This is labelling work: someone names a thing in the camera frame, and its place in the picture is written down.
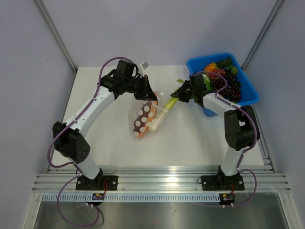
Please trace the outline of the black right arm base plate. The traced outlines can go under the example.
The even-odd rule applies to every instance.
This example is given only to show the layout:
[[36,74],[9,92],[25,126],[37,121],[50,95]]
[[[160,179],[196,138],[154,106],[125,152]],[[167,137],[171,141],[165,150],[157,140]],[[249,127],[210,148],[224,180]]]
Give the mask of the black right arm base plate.
[[201,176],[197,182],[202,185],[203,191],[244,191],[243,177],[239,174],[220,178],[217,175]]

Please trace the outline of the green white celery stalk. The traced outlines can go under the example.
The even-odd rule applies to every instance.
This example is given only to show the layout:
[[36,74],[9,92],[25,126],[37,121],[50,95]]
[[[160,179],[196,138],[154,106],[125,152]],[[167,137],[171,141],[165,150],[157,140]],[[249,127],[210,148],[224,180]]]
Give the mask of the green white celery stalk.
[[158,105],[153,105],[153,107],[156,108],[156,116],[152,119],[151,125],[149,126],[149,130],[153,132],[156,131],[164,122],[169,110],[178,102],[178,98],[171,97],[165,104],[163,104],[164,93],[156,91],[156,95],[158,98]]

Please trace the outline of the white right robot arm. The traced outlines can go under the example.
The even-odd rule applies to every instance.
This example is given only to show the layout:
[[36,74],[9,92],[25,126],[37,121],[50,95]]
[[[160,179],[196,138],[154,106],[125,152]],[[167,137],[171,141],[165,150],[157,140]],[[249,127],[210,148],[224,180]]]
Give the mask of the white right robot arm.
[[224,119],[224,135],[228,148],[216,175],[200,177],[203,190],[244,190],[241,176],[243,170],[240,166],[245,153],[254,148],[260,138],[253,108],[232,103],[220,95],[220,90],[209,89],[201,72],[191,74],[171,97],[185,103],[192,99]]

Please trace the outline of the orange purple papaya slice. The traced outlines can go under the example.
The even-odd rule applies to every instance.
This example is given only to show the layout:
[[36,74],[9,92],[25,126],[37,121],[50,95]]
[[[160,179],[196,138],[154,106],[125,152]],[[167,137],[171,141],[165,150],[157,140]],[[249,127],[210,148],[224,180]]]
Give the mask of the orange purple papaya slice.
[[151,121],[156,116],[153,105],[158,105],[158,101],[140,101],[136,106],[132,129],[135,138],[140,139],[149,131]]

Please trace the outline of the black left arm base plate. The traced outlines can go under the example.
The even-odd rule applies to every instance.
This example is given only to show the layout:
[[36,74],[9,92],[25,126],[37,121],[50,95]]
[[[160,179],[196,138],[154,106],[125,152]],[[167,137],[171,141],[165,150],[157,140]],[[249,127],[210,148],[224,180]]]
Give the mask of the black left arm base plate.
[[118,186],[118,178],[118,176],[102,176],[91,180],[85,176],[81,176],[77,178],[75,189],[81,191],[116,191]]

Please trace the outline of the clear dotted zip top bag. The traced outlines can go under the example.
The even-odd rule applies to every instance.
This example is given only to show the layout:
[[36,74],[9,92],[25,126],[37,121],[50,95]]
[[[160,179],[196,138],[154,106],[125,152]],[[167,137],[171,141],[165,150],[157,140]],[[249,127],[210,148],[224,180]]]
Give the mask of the clear dotted zip top bag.
[[164,93],[155,91],[157,101],[136,100],[129,110],[129,126],[134,139],[154,132],[163,123],[168,109],[164,108]]

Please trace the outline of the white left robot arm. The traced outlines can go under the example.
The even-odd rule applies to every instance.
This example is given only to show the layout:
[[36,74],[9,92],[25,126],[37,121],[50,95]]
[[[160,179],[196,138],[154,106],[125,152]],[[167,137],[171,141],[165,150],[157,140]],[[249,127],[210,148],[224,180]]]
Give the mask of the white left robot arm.
[[90,158],[90,145],[85,137],[100,114],[120,95],[131,93],[136,100],[157,101],[148,76],[144,70],[146,62],[136,65],[128,58],[118,57],[115,69],[108,74],[99,74],[96,91],[90,99],[70,119],[56,122],[53,127],[54,147],[80,172],[78,178],[87,189],[97,190],[103,185],[103,171]]

